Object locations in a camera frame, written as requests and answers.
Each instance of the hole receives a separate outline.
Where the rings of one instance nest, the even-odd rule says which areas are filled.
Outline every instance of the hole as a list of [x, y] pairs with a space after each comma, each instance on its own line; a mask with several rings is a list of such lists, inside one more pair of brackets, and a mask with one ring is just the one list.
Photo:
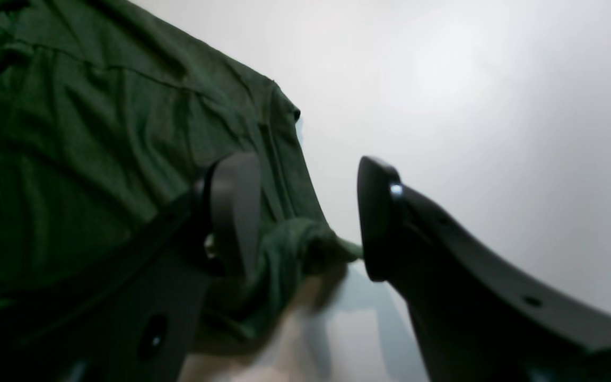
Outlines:
[[544, 306], [544, 303], [541, 302], [541, 300], [539, 300], [536, 297], [530, 297], [530, 296], [524, 296], [523, 300], [528, 304], [531, 305], [535, 308], [540, 308]]
[[167, 339], [168, 322], [165, 315], [153, 315], [143, 330], [141, 342], [138, 345], [138, 360], [151, 360], [162, 349]]

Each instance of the black plastic part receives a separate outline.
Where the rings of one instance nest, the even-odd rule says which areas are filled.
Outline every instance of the black plastic part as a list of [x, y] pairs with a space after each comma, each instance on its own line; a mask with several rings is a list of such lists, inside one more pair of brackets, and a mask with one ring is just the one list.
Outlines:
[[211, 225], [219, 260], [227, 276], [254, 271], [258, 246], [261, 178], [254, 154], [235, 154], [214, 169]]
[[[260, 200], [238, 194], [259, 194], [256, 162], [254, 154], [231, 155], [197, 174], [189, 193], [110, 261], [89, 270], [90, 285], [83, 275], [81, 285], [70, 280], [50, 292], [30, 292], [24, 304], [0, 312], [0, 382], [176, 380], [216, 273], [204, 250], [207, 235], [238, 238], [232, 249], [220, 247], [219, 257], [250, 275], [257, 251], [251, 224], [258, 223]], [[124, 266], [134, 269], [124, 272]], [[129, 278], [115, 280], [123, 273]], [[93, 302], [99, 291], [109, 297]], [[51, 325], [68, 316], [73, 319]]]
[[433, 382], [563, 380], [611, 352], [610, 315], [503, 261], [390, 165], [363, 158], [358, 195], [366, 269], [407, 301]]

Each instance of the green shirt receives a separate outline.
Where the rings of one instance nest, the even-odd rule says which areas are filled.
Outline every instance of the green shirt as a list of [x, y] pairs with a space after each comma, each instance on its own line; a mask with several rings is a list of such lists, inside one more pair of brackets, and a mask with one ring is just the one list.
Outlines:
[[252, 151], [258, 271], [213, 285], [198, 332], [262, 335], [304, 276], [361, 254], [325, 222], [298, 117], [275, 82], [125, 0], [0, 0], [0, 308], [109, 258], [199, 167]]

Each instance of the green fabric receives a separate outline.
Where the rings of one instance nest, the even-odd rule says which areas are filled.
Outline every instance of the green fabric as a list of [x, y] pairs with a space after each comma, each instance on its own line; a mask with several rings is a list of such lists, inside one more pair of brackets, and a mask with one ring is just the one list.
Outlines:
[[125, 0], [0, 0], [0, 309], [107, 261], [199, 167], [252, 151], [258, 272], [213, 285], [199, 336], [260, 336], [304, 276], [361, 255], [327, 227], [298, 116], [272, 80]]

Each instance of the white surface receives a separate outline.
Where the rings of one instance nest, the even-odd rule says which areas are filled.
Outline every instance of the white surface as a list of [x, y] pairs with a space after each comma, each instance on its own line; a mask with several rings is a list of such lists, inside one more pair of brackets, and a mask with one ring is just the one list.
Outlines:
[[[611, 312], [611, 0], [138, 3], [281, 85], [340, 235], [359, 239], [357, 164], [377, 155], [501, 256]], [[286, 325], [289, 350], [260, 363], [280, 371], [219, 380], [421, 379], [374, 374], [369, 336], [396, 305], [367, 301], [375, 321], [347, 296], [329, 308], [341, 371], [308, 374], [328, 361], [299, 363]]]

